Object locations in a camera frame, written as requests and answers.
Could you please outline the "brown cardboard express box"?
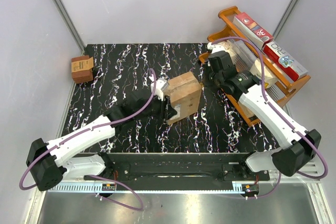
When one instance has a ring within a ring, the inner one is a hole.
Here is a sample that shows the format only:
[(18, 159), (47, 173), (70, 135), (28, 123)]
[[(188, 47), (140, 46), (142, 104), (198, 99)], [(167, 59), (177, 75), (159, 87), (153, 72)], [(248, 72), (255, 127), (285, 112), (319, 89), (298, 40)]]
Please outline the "brown cardboard express box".
[(170, 105), (177, 112), (167, 119), (167, 124), (171, 125), (198, 111), (202, 86), (190, 71), (170, 79), (168, 84), (164, 94), (170, 98)]

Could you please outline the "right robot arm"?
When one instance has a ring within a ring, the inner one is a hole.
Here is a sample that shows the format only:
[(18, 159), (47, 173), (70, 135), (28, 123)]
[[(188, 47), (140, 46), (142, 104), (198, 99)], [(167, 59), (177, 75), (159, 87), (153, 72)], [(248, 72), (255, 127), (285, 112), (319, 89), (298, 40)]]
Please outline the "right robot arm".
[(279, 145), (271, 151), (249, 154), (238, 168), (241, 178), (250, 180), (257, 172), (270, 169), (291, 177), (315, 157), (321, 134), (315, 129), (308, 131), (293, 120), (251, 72), (238, 72), (228, 52), (210, 53), (207, 68), (209, 80), (251, 110)]

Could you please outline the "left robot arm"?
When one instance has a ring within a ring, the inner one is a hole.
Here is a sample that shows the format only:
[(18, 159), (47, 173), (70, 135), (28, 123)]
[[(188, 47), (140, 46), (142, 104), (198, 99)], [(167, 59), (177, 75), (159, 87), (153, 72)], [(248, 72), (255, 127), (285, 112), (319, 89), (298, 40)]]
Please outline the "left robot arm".
[(159, 116), (167, 122), (180, 114), (181, 107), (173, 106), (168, 96), (162, 99), (157, 95), (133, 96), (66, 136), (48, 142), (42, 138), (34, 140), (26, 159), (26, 173), (32, 175), (34, 186), (39, 191), (55, 187), (68, 175), (98, 175), (101, 179), (109, 179), (114, 168), (106, 159), (94, 155), (81, 161), (76, 155), (102, 140), (114, 137), (123, 124), (130, 121)]

